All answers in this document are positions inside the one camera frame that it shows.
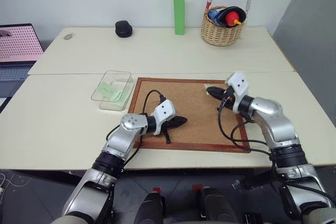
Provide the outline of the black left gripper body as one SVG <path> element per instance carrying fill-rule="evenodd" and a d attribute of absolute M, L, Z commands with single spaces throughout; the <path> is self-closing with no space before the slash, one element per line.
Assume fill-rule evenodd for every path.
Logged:
<path fill-rule="evenodd" d="M 177 116 L 173 117 L 172 119 L 165 121 L 161 125 L 161 132 L 164 132 L 165 130 L 168 129 L 173 129 L 177 127 Z"/>

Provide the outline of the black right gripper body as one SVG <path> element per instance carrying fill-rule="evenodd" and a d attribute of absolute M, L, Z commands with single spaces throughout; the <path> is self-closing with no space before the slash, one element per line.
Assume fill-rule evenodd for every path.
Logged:
<path fill-rule="evenodd" d="M 223 91 L 222 97 L 222 107 L 232 110 L 235 103 L 234 89 L 232 87 L 228 87 Z"/>

